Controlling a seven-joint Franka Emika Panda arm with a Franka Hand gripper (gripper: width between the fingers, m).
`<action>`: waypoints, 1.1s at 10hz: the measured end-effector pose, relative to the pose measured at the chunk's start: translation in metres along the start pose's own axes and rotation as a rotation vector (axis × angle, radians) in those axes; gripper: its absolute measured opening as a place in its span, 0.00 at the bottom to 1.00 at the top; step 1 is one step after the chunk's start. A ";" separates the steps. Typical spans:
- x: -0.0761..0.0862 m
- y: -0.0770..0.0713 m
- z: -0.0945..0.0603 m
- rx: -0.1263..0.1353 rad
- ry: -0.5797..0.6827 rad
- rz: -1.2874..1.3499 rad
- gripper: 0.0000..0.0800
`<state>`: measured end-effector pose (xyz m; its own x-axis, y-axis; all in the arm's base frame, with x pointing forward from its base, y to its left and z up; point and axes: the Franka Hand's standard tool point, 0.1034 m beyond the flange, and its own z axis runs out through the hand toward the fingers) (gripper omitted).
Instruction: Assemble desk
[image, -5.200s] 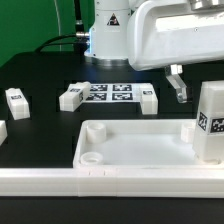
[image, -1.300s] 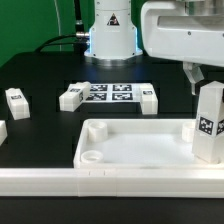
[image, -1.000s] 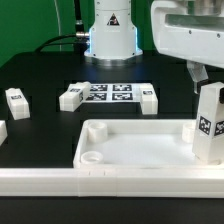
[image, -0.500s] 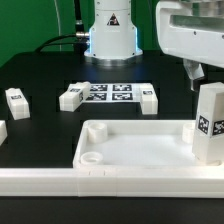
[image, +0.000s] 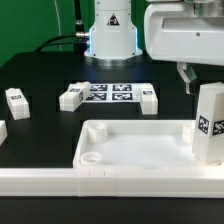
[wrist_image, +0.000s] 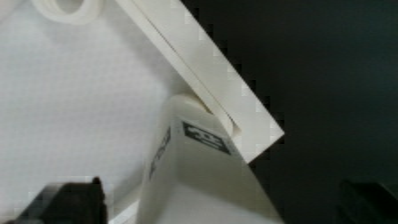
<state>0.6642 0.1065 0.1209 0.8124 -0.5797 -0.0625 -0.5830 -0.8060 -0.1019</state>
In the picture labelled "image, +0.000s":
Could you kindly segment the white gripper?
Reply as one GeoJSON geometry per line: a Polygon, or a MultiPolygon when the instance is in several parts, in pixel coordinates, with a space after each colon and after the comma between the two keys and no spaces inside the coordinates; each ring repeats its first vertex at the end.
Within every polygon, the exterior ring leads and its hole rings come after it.
{"type": "Polygon", "coordinates": [[[189,63],[224,65],[224,1],[150,1],[144,15],[147,53],[174,61],[194,95],[198,79],[189,63]]]}

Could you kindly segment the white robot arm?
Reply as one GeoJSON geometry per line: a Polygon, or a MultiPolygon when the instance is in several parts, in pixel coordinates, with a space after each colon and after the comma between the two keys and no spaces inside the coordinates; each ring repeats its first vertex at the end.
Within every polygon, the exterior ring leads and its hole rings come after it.
{"type": "MultiPolygon", "coordinates": [[[[172,61],[191,91],[193,64],[224,65],[224,0],[146,0],[145,50],[154,60],[172,61]]],[[[94,0],[95,22],[85,56],[105,66],[142,54],[131,21],[131,0],[94,0]]]]}

